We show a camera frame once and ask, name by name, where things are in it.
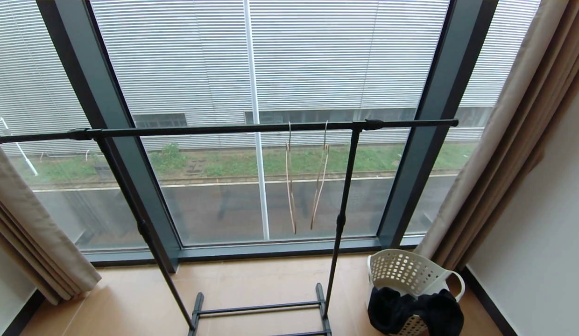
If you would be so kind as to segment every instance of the white wall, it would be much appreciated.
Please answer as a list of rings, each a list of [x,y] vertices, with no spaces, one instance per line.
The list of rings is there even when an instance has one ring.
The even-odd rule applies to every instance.
[[[517,334],[579,335],[579,94],[468,267]]]
[[[34,285],[0,249],[0,335],[34,293]]]

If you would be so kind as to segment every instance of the window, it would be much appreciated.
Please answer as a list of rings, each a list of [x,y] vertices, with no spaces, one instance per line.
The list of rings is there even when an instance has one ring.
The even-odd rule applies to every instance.
[[[134,123],[138,128],[185,127],[188,125],[184,113],[135,114]]]
[[[347,248],[395,246],[396,238],[421,236],[432,223],[482,134],[537,7],[537,0],[501,0],[482,49],[474,49],[456,35],[484,38],[488,21],[477,18],[493,11],[480,3],[72,0],[48,6],[0,0],[0,133],[252,124],[253,111],[263,124],[455,114],[460,127],[443,136],[436,129],[430,136],[383,129],[360,137]],[[477,12],[463,15],[456,8]],[[43,17],[61,17],[62,24],[43,23]],[[442,75],[429,76],[432,68]],[[465,91],[456,85],[464,79]],[[459,105],[445,102],[447,90],[438,87],[461,97]],[[149,136],[118,138],[112,146],[118,168],[135,187],[134,201],[151,219],[151,234],[173,264],[179,254],[330,248],[350,132],[326,134],[330,155],[313,230],[308,224],[325,136],[292,134],[295,235],[285,185],[288,137]],[[31,176],[14,144],[5,146],[56,219],[90,232],[76,238],[78,246],[145,247],[95,143],[25,143],[22,149],[41,178]],[[433,161],[432,171],[424,166]],[[424,189],[417,183],[422,179]],[[390,198],[400,202],[388,204]]]

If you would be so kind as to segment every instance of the white pole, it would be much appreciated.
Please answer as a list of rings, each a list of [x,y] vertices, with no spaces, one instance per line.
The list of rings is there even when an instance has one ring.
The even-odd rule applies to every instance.
[[[260,124],[260,115],[258,114],[258,94],[256,88],[256,70],[254,69],[254,49],[252,41],[252,23],[250,21],[250,3],[244,0],[244,23],[246,25],[246,47],[248,53],[248,70],[250,72],[250,91],[252,93],[252,108],[254,124]],[[268,211],[267,211],[267,192],[264,186],[264,162],[262,162],[262,143],[260,132],[254,133],[254,142],[256,144],[256,166],[258,170],[258,191],[260,192],[260,215],[262,217],[262,235],[264,240],[269,240],[268,233]]]
[[[6,130],[9,130],[9,127],[7,126],[7,123],[5,122],[5,119],[3,119],[3,117],[0,117],[0,122],[3,123],[3,127],[5,127]],[[20,153],[22,153],[22,156],[24,157],[24,160],[26,161],[26,163],[28,164],[28,166],[30,167],[30,170],[32,170],[34,176],[38,176],[38,172],[36,171],[36,168],[34,168],[34,165],[32,164],[32,162],[30,162],[30,160],[28,159],[28,157],[26,156],[26,153],[24,153],[24,150],[22,149],[22,147],[20,146],[19,142],[15,142],[16,147],[18,147]]]

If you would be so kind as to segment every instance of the corrugated metal siding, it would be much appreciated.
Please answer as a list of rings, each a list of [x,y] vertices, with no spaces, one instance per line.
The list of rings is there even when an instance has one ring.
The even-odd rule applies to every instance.
[[[538,0],[501,0],[462,106],[492,106]],[[93,0],[132,113],[184,112],[191,126],[238,124],[251,111],[242,1]],[[447,0],[251,1],[261,110],[416,106]],[[0,0],[0,116],[14,134],[87,127],[33,0]],[[447,140],[477,140],[458,128]],[[407,130],[362,142],[405,142]],[[281,145],[287,134],[264,134]],[[320,143],[322,132],[296,134]],[[329,134],[345,143],[345,132]],[[146,138],[148,150],[253,147],[251,134]],[[26,143],[31,154],[83,152],[92,142]],[[8,153],[15,153],[7,146]]]

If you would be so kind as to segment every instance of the black cloth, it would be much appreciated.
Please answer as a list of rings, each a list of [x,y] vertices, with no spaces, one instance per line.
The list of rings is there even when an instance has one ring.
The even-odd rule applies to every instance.
[[[383,334],[397,334],[412,315],[422,318],[430,336],[458,336],[464,325],[460,305],[446,289],[415,299],[388,287],[373,288],[368,318],[375,329]]]

